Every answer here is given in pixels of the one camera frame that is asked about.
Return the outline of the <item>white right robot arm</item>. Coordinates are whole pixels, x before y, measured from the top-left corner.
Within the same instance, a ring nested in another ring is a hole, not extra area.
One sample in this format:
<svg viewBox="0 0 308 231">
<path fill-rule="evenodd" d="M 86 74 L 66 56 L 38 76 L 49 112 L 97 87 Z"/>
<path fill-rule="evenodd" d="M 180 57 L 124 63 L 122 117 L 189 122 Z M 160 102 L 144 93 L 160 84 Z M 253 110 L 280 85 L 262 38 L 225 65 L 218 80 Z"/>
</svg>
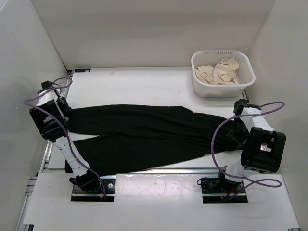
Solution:
<svg viewBox="0 0 308 231">
<path fill-rule="evenodd" d="M 242 117 L 234 119 L 228 137 L 242 152 L 240 160 L 223 168 L 227 175 L 218 174 L 216 187 L 224 193 L 252 175 L 276 173 L 286 142 L 286 135 L 275 131 L 261 116 L 260 106 L 239 99 L 233 112 Z"/>
</svg>

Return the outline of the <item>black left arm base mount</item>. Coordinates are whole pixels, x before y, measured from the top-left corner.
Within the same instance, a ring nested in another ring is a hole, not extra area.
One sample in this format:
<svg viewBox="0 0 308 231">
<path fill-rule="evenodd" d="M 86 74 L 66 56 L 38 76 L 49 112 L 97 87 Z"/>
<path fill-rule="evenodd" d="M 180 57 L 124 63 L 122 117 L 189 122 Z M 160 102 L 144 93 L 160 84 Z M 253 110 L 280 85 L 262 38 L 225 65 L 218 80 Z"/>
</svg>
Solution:
<svg viewBox="0 0 308 231">
<path fill-rule="evenodd" d="M 73 184 L 71 201 L 73 202 L 113 202 L 116 189 L 116 175 L 102 176 L 93 189 L 83 191 L 74 178 L 69 181 Z"/>
</svg>

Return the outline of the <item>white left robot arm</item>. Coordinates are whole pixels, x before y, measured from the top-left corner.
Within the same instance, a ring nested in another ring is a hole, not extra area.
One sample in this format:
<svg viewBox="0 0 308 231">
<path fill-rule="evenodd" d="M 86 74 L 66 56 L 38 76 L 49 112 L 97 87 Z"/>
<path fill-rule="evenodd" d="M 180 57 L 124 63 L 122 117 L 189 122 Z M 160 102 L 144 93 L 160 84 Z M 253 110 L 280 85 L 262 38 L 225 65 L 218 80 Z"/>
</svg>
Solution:
<svg viewBox="0 0 308 231">
<path fill-rule="evenodd" d="M 26 100 L 30 106 L 29 113 L 45 140 L 55 145 L 69 164 L 74 176 L 69 181 L 81 190 L 89 193 L 99 193 L 103 183 L 89 163 L 81 156 L 68 130 L 68 120 L 64 116 L 71 108 L 66 98 L 61 95 L 64 87 L 56 82 L 45 81 L 37 97 Z"/>
</svg>

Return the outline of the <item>black trousers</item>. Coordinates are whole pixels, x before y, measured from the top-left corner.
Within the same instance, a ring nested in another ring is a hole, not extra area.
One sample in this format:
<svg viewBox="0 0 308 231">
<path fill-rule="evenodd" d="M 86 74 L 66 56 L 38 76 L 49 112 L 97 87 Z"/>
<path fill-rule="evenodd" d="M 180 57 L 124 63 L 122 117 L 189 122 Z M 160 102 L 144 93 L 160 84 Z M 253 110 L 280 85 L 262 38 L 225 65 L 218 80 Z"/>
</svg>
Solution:
<svg viewBox="0 0 308 231">
<path fill-rule="evenodd" d="M 72 109 L 71 133 L 81 156 L 99 169 L 136 171 L 232 152 L 227 134 L 234 122 L 183 106 L 104 105 Z"/>
</svg>

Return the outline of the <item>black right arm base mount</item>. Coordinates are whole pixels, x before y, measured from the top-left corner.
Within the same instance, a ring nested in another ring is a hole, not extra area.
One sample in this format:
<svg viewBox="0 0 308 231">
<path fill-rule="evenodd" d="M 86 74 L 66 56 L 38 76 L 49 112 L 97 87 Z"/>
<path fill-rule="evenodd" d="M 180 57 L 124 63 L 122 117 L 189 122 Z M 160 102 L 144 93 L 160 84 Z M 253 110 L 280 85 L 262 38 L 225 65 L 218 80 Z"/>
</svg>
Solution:
<svg viewBox="0 0 308 231">
<path fill-rule="evenodd" d="M 248 203 L 242 182 L 218 178 L 200 178 L 197 185 L 201 187 L 203 204 Z"/>
</svg>

